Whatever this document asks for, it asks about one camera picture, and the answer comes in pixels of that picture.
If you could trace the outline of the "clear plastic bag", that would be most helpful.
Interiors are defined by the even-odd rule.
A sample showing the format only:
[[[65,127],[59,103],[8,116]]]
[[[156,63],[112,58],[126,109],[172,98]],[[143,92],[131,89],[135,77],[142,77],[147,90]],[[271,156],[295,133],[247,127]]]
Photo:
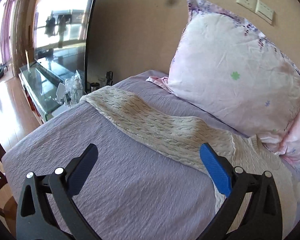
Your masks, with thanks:
[[[68,94],[69,105],[75,105],[79,103],[80,98],[83,96],[83,85],[81,76],[78,70],[76,70],[75,74],[64,80],[65,85],[65,93]]]

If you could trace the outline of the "cream cable-knit sweater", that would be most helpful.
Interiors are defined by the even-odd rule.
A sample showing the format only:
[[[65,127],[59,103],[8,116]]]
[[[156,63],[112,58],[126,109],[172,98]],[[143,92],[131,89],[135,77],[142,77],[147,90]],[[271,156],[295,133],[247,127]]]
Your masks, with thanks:
[[[208,171],[199,148],[208,142],[230,164],[253,174],[268,170],[274,176],[280,197],[283,236],[293,229],[297,201],[294,179],[279,156],[270,153],[257,136],[248,139],[210,127],[196,116],[170,116],[147,105],[136,94],[115,87],[103,87],[81,97],[116,128],[161,155],[204,174]]]

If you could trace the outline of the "pink flower-print pillow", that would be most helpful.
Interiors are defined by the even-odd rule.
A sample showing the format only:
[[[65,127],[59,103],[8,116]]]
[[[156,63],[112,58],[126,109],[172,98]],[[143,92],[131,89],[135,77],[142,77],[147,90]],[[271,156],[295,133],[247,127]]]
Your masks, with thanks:
[[[287,61],[174,62],[148,80],[239,133],[258,136],[300,170],[300,69]]]

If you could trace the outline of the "white wall socket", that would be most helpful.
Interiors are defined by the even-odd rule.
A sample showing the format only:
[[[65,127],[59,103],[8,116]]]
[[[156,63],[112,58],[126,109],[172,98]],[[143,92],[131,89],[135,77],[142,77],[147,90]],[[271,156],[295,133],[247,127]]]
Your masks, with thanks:
[[[236,3],[252,12],[255,12],[257,0],[236,0]]]

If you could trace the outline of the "large wall mirror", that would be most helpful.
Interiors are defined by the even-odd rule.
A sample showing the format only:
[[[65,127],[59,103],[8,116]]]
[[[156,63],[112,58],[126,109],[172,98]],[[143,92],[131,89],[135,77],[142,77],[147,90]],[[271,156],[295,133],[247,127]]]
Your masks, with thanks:
[[[87,86],[87,36],[96,0],[37,0],[34,58],[64,80],[76,72]]]

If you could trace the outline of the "white wall switch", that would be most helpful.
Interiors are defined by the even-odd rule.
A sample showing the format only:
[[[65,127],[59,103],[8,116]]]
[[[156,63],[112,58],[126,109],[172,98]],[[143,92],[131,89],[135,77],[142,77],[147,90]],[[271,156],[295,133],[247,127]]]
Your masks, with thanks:
[[[255,14],[264,19],[267,23],[272,25],[274,18],[274,10],[263,3],[261,0],[257,0]]]

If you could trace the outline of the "glass top side table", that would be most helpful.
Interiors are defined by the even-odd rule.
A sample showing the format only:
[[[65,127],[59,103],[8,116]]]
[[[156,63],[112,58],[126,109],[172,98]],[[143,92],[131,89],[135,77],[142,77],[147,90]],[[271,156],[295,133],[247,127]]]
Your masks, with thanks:
[[[47,122],[59,113],[74,105],[69,93],[57,99],[57,89],[60,83],[76,74],[84,82],[84,73],[81,70],[74,72],[55,61],[34,61],[20,68],[19,78],[30,103],[34,105],[41,122]]]

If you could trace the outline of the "white tree-print pillow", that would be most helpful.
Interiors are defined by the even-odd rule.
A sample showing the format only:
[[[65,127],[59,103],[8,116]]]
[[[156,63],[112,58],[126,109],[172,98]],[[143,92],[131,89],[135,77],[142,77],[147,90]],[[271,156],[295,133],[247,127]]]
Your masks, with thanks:
[[[240,133],[278,145],[300,111],[297,67],[247,19],[207,0],[187,5],[169,90]]]

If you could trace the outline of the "lavender bed sheet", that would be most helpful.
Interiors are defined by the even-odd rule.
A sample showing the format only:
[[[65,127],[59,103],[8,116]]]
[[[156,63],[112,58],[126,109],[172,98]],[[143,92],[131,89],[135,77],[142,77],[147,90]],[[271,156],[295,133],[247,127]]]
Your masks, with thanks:
[[[144,74],[109,87],[134,93],[161,113],[196,116],[210,127],[250,138],[150,82]],[[135,141],[91,104],[80,100],[4,155],[3,167],[17,202],[29,172],[42,176],[51,174],[57,167],[66,167],[89,144],[97,146],[98,159],[80,193],[72,199],[100,239],[198,239],[226,199],[218,192],[209,173],[204,174]],[[300,216],[300,174],[284,164],[294,179],[297,218]],[[59,227],[69,232],[53,196],[48,194],[47,198]]]

